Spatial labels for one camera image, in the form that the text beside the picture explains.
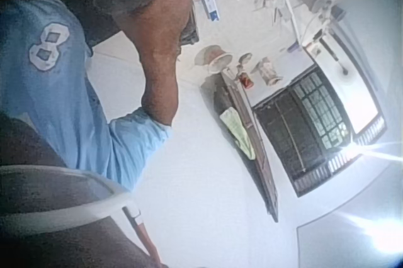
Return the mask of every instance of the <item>green cloth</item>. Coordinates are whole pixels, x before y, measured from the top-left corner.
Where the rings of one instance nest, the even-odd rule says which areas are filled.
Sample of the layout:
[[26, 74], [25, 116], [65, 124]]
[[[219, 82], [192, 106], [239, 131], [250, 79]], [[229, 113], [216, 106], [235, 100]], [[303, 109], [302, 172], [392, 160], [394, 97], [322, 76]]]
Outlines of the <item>green cloth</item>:
[[220, 115], [220, 119], [227, 126], [231, 134], [235, 136], [236, 145], [245, 153], [246, 157], [248, 157], [250, 160], [254, 160], [256, 155], [254, 153], [251, 140], [247, 135], [237, 110], [234, 108], [228, 108]]

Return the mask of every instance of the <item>number 8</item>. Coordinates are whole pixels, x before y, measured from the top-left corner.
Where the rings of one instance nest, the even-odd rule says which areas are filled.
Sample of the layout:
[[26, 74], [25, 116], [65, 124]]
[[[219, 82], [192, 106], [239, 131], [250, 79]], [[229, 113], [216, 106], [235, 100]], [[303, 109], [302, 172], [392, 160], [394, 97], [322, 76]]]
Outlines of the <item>number 8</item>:
[[70, 36], [69, 28], [57, 23], [46, 26], [40, 35], [40, 45], [30, 48], [30, 62], [41, 71], [53, 68], [59, 58], [59, 49]]

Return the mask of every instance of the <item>red object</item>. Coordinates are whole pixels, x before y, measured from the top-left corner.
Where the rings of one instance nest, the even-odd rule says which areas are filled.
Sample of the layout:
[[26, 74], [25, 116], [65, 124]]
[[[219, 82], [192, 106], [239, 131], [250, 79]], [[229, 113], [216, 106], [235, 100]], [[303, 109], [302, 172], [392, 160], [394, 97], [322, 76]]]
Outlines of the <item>red object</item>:
[[238, 79], [245, 89], [250, 89], [254, 85], [254, 82], [249, 78], [249, 76], [245, 72], [239, 74]]

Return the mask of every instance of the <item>light blue shirt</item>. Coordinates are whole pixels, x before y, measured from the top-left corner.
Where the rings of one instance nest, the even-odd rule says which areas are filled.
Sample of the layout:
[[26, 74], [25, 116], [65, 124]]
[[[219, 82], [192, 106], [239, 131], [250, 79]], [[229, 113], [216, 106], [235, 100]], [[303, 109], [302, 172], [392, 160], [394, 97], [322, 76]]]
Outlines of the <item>light blue shirt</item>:
[[80, 23], [59, 0], [0, 5], [1, 111], [27, 116], [66, 166], [132, 190], [170, 127], [142, 108], [108, 124], [86, 77], [89, 56]]

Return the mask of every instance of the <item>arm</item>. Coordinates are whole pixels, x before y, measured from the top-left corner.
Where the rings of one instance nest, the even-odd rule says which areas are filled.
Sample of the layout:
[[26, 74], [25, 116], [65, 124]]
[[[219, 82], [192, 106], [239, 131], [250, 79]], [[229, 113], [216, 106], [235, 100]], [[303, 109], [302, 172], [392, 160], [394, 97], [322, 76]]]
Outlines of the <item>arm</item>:
[[142, 106], [163, 125], [172, 124], [178, 109], [176, 57], [190, 9], [191, 0], [153, 0], [140, 11], [114, 16], [140, 55], [145, 74]]

